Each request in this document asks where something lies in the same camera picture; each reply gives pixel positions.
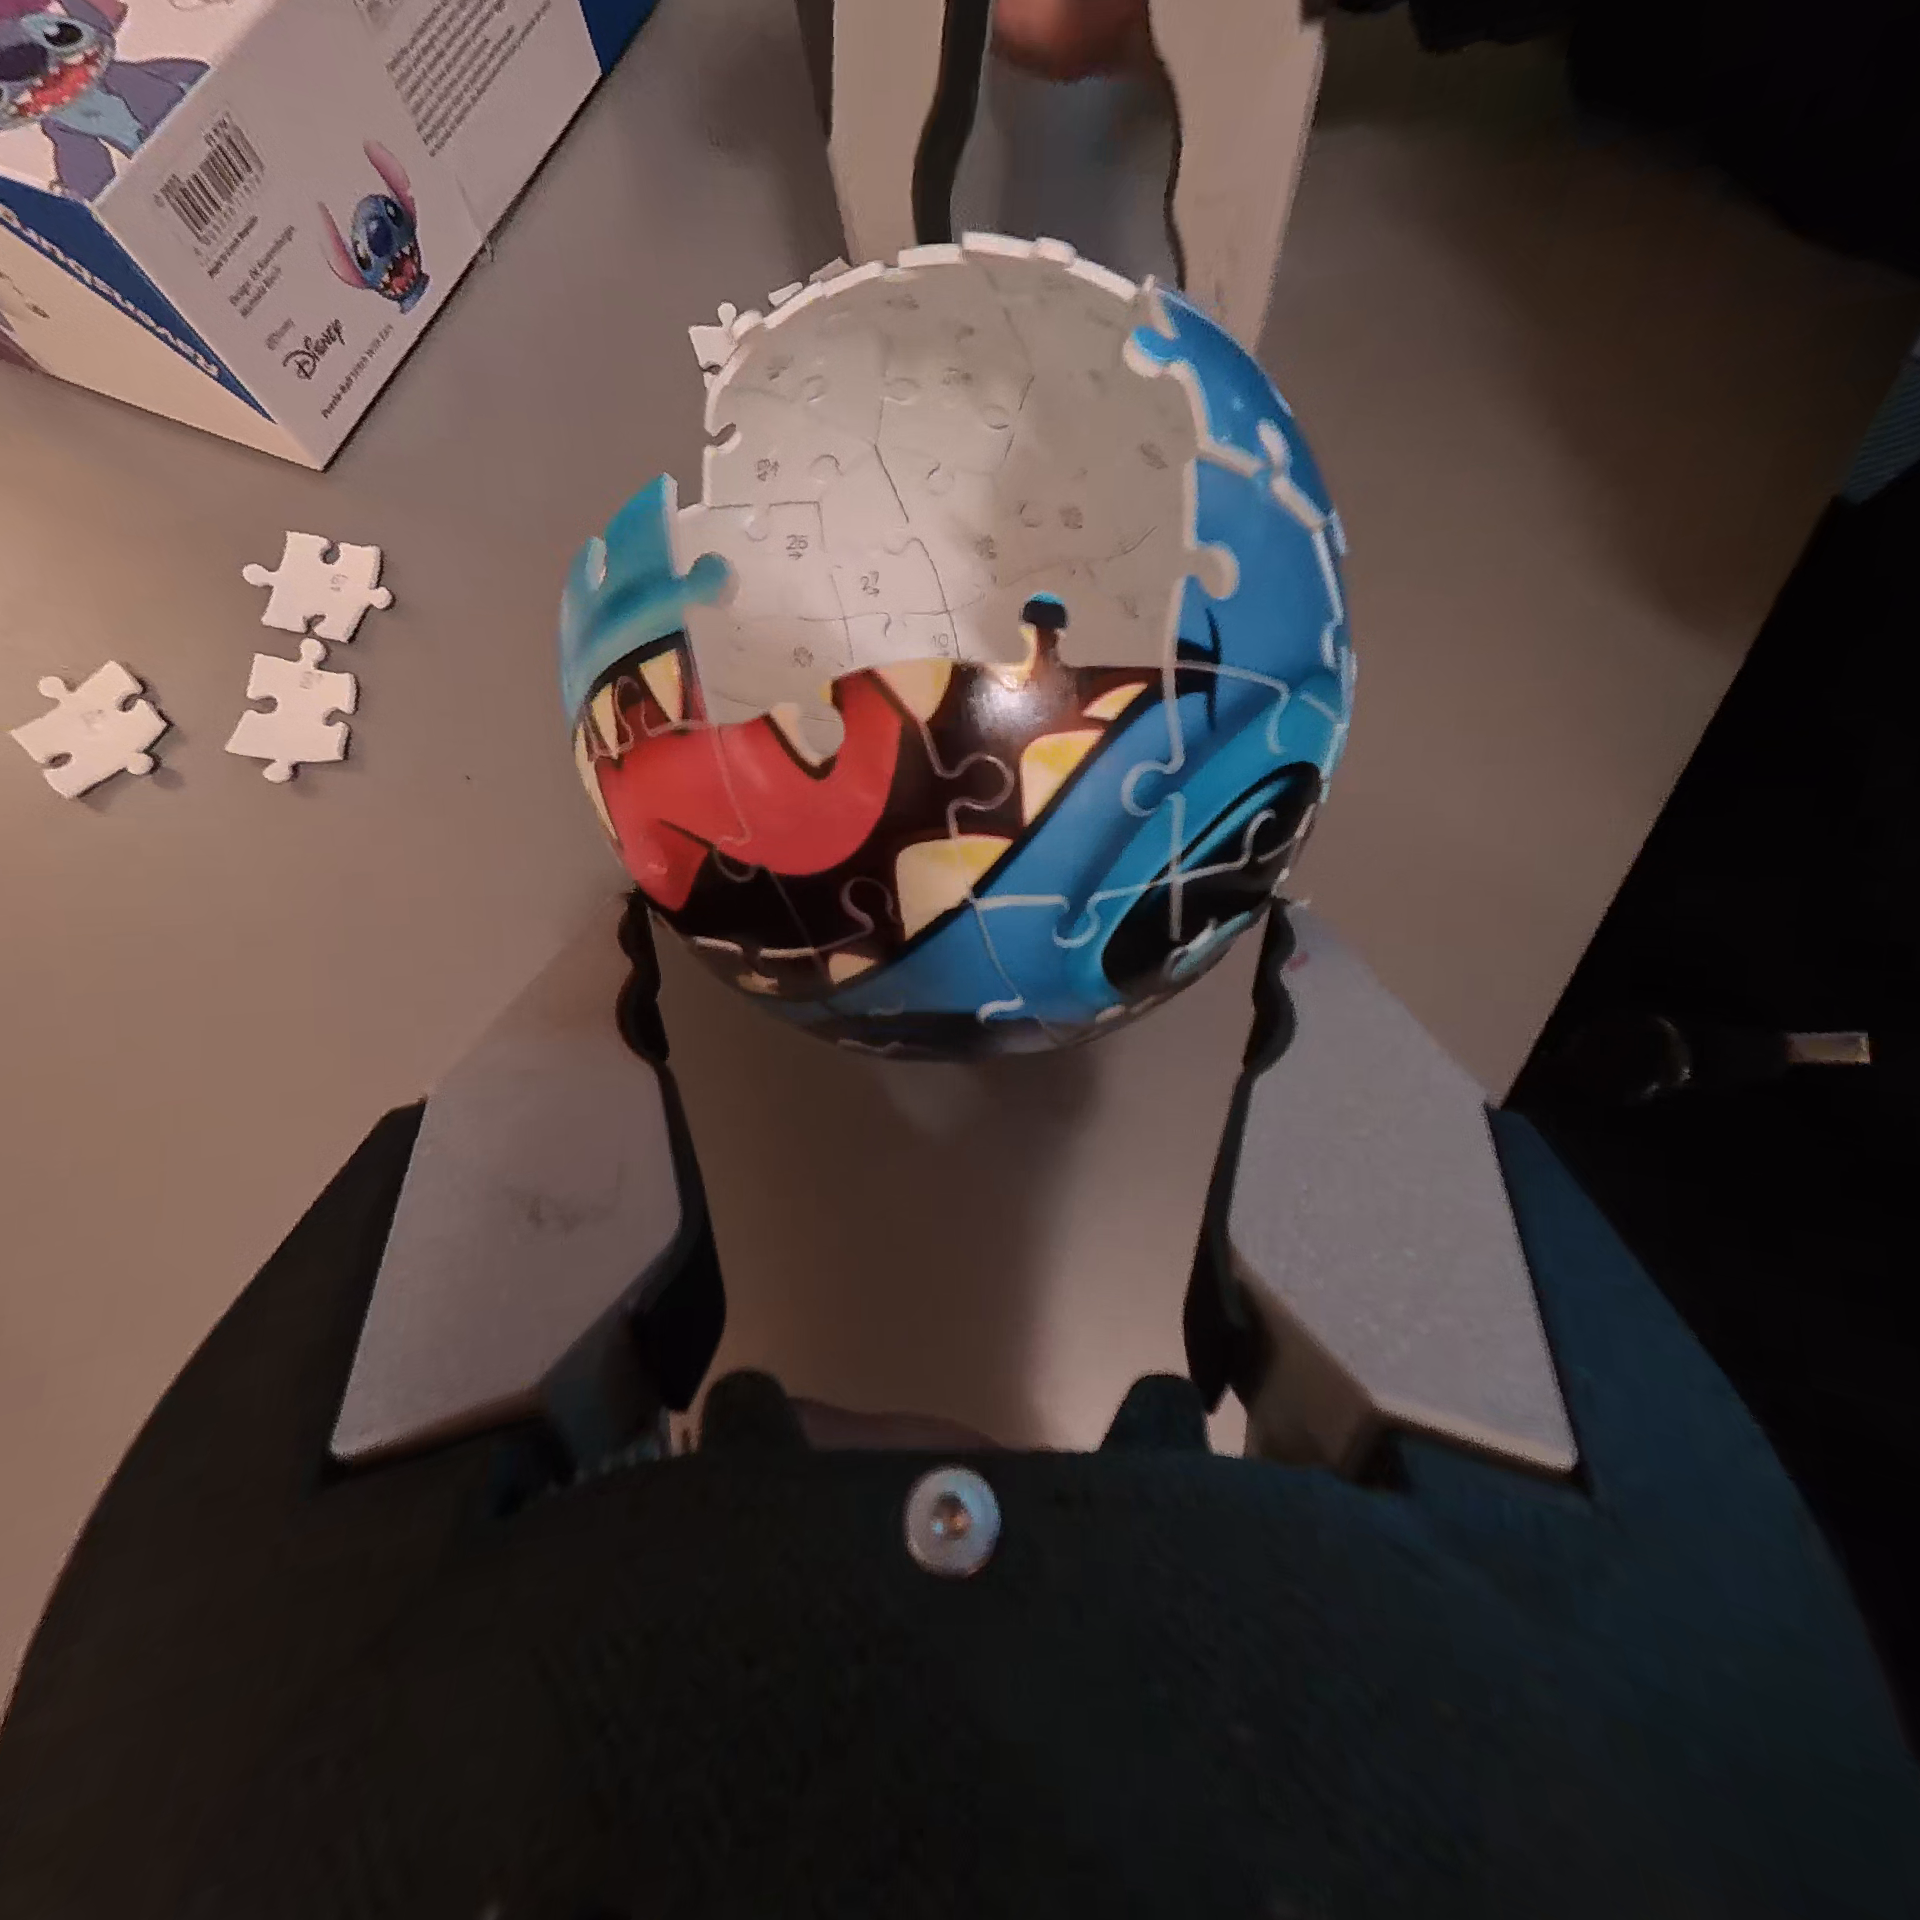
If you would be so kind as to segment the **printed puzzle box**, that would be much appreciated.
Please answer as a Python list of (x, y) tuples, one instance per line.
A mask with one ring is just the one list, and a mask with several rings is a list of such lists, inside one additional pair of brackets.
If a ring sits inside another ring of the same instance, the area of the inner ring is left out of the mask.
[(4, 365), (325, 470), (653, 3), (6, 3)]

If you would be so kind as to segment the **person's right hand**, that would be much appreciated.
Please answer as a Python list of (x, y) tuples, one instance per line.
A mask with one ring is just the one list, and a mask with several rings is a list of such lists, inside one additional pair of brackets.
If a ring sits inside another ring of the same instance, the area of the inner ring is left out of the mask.
[(1147, 3), (993, 3), (993, 54), (1047, 83), (1140, 67), (1152, 54)]

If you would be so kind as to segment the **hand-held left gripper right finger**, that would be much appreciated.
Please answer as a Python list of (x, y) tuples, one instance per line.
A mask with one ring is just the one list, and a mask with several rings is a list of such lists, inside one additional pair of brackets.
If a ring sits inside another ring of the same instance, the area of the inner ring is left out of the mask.
[(1541, 1478), (1575, 1440), (1483, 1087), (1322, 917), (1267, 915), (1185, 1301), (1244, 1453), (1355, 1478), (1417, 1438)]

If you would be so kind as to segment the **blue puzzle ball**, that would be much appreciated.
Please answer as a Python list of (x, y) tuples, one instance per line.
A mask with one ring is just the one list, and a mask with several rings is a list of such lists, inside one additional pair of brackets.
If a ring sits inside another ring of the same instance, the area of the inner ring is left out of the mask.
[(1050, 237), (691, 330), (702, 483), (573, 556), (578, 777), (657, 939), (827, 1043), (1080, 1046), (1284, 887), (1352, 725), (1344, 529), (1199, 308)]

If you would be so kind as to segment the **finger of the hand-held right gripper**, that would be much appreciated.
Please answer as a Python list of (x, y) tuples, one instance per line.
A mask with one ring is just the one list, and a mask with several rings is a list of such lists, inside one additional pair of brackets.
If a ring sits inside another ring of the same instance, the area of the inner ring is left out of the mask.
[(1180, 290), (1258, 349), (1319, 107), (1322, 4), (1152, 3), (1147, 21), (1172, 107)]
[(990, 3), (827, 4), (827, 171), (855, 267), (955, 240), (992, 24)]

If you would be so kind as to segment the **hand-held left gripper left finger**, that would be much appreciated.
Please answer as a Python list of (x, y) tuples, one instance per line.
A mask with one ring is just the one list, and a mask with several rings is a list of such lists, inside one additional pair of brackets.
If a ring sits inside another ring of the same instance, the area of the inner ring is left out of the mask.
[(724, 1282), (635, 903), (587, 925), (422, 1104), (328, 1451), (541, 1429), (569, 1464), (655, 1453)]

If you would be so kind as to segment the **white puzzle piece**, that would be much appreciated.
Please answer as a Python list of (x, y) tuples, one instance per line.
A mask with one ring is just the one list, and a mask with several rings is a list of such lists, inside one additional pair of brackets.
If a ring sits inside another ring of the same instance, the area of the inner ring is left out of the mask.
[(390, 612), (382, 550), (288, 531), (277, 565), (246, 565), (242, 581), (263, 594), (259, 624), (269, 631), (342, 645), (370, 612)]
[(275, 785), (288, 784), (306, 765), (346, 762), (356, 713), (356, 673), (335, 670), (325, 638), (306, 633), (293, 656), (252, 656), (227, 754), (256, 764)]
[(171, 733), (171, 718), (133, 670), (108, 661), (78, 685), (45, 677), (37, 695), (45, 709), (8, 736), (60, 800), (78, 800), (119, 777), (143, 779), (154, 773), (154, 751)]

